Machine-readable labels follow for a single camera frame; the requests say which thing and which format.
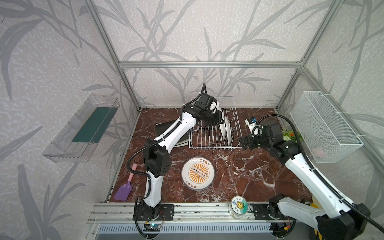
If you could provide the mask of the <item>potted artificial plant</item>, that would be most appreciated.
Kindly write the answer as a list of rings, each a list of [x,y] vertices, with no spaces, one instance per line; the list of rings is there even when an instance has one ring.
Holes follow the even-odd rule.
[[[293,130],[283,130],[283,139],[284,141],[294,141],[295,143],[298,143]]]

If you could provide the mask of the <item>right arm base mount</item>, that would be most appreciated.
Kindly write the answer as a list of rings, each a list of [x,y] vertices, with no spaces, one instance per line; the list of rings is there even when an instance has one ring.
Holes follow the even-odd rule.
[[[255,220],[296,221],[294,218],[284,216],[278,207],[270,206],[270,204],[252,203],[250,211],[254,214]]]

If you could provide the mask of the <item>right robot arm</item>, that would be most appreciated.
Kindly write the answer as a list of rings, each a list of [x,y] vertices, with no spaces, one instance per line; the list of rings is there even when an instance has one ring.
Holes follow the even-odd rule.
[[[296,128],[296,141],[286,141],[277,122],[263,124],[256,118],[245,121],[251,133],[240,137],[243,149],[263,148],[293,172],[318,201],[316,207],[295,201],[284,194],[269,200],[267,213],[273,219],[290,217],[317,231],[324,240],[353,240],[361,235],[368,223],[381,232],[383,226],[371,219],[364,204],[355,204],[339,191],[313,165],[303,149]]]

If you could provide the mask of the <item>left circuit board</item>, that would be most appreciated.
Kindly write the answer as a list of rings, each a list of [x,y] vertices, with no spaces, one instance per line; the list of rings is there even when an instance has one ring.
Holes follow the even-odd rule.
[[[160,232],[163,224],[161,223],[145,223],[144,232]]]

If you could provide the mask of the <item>green sponge mat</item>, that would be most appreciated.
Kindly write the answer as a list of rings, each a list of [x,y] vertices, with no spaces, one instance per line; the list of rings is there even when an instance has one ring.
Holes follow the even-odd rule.
[[[73,143],[98,144],[118,108],[97,107],[73,138]]]

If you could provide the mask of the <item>aluminium frame rail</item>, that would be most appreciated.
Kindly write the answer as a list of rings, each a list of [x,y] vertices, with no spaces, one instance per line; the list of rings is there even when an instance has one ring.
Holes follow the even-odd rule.
[[[300,62],[120,62],[121,69],[131,68],[283,68],[297,69]]]

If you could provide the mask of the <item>white mesh wall basket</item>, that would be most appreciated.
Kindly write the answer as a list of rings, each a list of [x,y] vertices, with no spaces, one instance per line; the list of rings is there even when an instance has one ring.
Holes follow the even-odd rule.
[[[290,116],[319,164],[339,162],[364,145],[342,112],[319,91],[304,91]]]

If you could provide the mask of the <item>yellow work glove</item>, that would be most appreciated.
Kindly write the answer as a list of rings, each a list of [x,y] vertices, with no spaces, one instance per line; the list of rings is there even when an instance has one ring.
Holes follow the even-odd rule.
[[[322,205],[314,195],[312,195],[311,207],[317,208],[317,209],[323,209]]]

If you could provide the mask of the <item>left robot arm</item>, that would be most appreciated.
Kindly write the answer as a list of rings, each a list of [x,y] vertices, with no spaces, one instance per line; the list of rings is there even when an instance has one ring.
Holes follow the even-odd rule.
[[[154,140],[146,140],[144,147],[129,158],[127,170],[146,177],[145,195],[135,200],[134,220],[154,220],[160,215],[163,178],[172,166],[170,153],[181,137],[200,121],[207,127],[225,124],[220,103],[208,94],[206,84],[196,98],[182,105],[179,118],[167,130]],[[140,153],[145,164],[143,172],[131,167],[131,161]]]

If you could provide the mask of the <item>clear plastic wall shelf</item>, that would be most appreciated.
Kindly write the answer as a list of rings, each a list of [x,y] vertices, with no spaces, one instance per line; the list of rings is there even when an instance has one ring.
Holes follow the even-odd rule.
[[[117,97],[90,94],[64,128],[43,151],[43,156],[54,163],[88,162],[98,144],[73,143],[72,140],[97,107],[119,109],[120,102]]]

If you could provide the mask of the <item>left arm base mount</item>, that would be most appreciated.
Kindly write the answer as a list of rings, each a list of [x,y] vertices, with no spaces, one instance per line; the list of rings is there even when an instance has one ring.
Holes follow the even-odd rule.
[[[174,218],[175,205],[158,204],[154,208],[145,203],[139,203],[134,210],[133,220],[135,221],[172,221]]]

